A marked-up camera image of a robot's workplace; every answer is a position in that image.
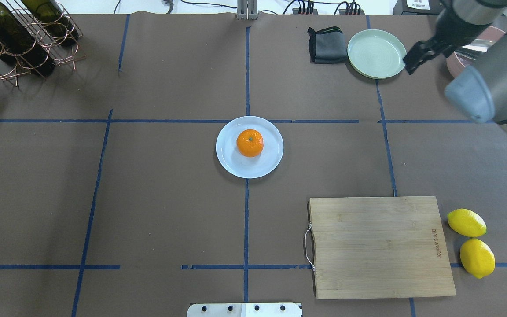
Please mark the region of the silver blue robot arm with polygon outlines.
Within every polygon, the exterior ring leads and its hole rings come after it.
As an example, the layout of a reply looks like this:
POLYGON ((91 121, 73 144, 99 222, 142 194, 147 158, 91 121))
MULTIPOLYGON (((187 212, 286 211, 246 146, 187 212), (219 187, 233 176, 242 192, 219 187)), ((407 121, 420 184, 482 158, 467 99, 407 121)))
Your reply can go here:
MULTIPOLYGON (((507 0, 451 0, 434 36, 416 42, 403 58, 406 71, 413 74, 425 62, 471 44, 506 8, 507 0)), ((472 121, 493 121, 507 133, 507 33, 455 77, 445 97, 472 121)))

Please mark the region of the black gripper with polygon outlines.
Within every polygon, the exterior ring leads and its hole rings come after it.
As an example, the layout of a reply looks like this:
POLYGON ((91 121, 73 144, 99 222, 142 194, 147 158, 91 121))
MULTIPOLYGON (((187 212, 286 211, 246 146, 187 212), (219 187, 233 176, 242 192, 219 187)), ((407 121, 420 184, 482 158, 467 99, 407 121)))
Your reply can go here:
POLYGON ((419 66, 442 55, 448 58, 459 46, 461 36, 456 33, 436 32, 430 40, 418 41, 403 58, 405 70, 414 74, 419 66))

